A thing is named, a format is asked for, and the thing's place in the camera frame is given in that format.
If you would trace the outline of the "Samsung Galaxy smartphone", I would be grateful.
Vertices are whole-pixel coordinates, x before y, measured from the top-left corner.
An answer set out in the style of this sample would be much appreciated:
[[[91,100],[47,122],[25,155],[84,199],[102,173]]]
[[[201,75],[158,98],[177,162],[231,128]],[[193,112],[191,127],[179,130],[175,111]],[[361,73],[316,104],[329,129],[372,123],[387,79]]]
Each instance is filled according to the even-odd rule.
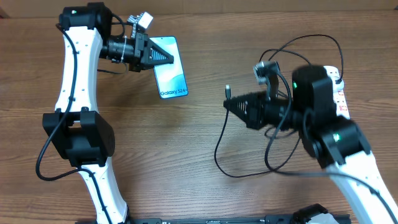
[[[176,38],[174,36],[163,36],[151,37],[150,40],[174,57],[173,63],[154,67],[160,98],[187,96],[188,88]]]

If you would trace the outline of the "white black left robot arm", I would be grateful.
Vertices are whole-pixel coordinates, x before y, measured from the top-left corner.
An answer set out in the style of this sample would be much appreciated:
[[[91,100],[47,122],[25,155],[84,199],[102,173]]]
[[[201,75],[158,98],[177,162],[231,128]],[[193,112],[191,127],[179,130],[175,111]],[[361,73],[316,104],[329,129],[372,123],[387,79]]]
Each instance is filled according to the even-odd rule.
[[[96,223],[132,222],[113,169],[114,130],[98,110],[98,62],[103,58],[121,63],[131,72],[173,63],[174,56],[146,34],[152,20],[143,12],[124,21],[103,2],[66,7],[59,16],[57,29],[65,43],[62,87],[42,126],[47,144],[53,144],[85,182]]]

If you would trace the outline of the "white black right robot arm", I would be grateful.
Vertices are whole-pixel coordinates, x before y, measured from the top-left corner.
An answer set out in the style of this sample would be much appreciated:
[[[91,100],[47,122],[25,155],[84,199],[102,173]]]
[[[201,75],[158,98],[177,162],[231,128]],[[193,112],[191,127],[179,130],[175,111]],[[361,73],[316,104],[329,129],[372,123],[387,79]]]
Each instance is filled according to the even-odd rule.
[[[225,88],[223,106],[259,130],[266,125],[275,132],[298,131],[307,153],[320,172],[286,172],[293,177],[328,177],[339,188],[360,223],[397,223],[397,204],[387,189],[376,158],[359,126],[342,105],[342,77],[330,66],[305,65],[292,73],[292,83],[278,71],[259,63],[254,74],[265,91],[231,96]],[[287,98],[279,98],[283,81]]]

